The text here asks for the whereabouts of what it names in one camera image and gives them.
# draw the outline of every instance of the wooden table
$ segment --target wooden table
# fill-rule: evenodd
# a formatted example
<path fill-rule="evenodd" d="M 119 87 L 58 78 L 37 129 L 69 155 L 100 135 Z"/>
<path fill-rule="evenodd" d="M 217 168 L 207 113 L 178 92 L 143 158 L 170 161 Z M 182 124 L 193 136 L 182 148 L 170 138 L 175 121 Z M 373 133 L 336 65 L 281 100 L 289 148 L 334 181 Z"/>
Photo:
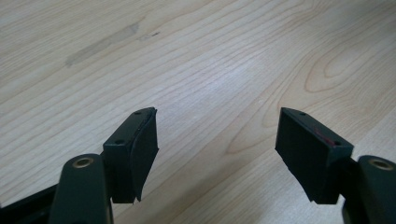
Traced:
<path fill-rule="evenodd" d="M 0 202 L 59 180 L 137 109 L 160 151 L 116 223 L 342 223 L 276 151 L 281 106 L 396 161 L 392 1 L 0 3 Z"/>

